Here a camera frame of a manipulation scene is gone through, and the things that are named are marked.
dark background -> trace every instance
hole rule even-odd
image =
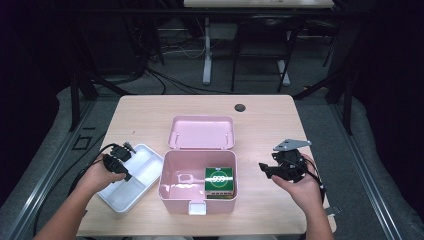
[[[354,96],[367,109],[382,163],[423,219],[424,5],[422,0],[377,2],[373,34],[369,49],[364,49],[366,57]],[[99,33],[84,33],[89,46],[76,49],[63,23],[45,14],[37,3],[21,0],[1,4],[3,204],[52,126],[58,111],[56,94],[69,86],[76,69],[94,64],[97,69],[132,73],[139,70],[133,66],[139,66],[140,58],[130,39],[109,39],[101,44],[115,46],[114,41],[118,41],[124,50],[97,52],[93,62],[81,64],[81,54],[98,50],[90,49],[90,44],[98,43]],[[103,34],[114,36],[125,31],[123,26],[121,22]],[[105,63],[99,54],[110,59],[124,55],[130,60]]]

handheld controller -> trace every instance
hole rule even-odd
[[[284,140],[274,147],[272,157],[277,161],[278,166],[268,166],[265,163],[259,163],[259,167],[267,178],[277,175],[286,181],[298,182],[302,180],[307,172],[306,160],[302,157],[298,147],[311,145],[310,141],[298,141],[293,139]]]

pink plastic container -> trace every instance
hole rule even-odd
[[[205,215],[228,213],[237,198],[237,161],[233,120],[225,116],[178,116],[174,118],[164,157],[159,195],[171,213]],[[233,168],[232,199],[207,199],[205,169]]]

green package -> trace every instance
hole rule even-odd
[[[208,167],[205,172],[207,198],[228,199],[234,194],[233,168]]]

white plastic tray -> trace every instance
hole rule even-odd
[[[163,158],[144,144],[134,147],[136,154],[124,163],[128,172],[133,176],[128,182],[125,180],[111,183],[97,194],[115,212],[128,212],[140,198],[159,179]]]

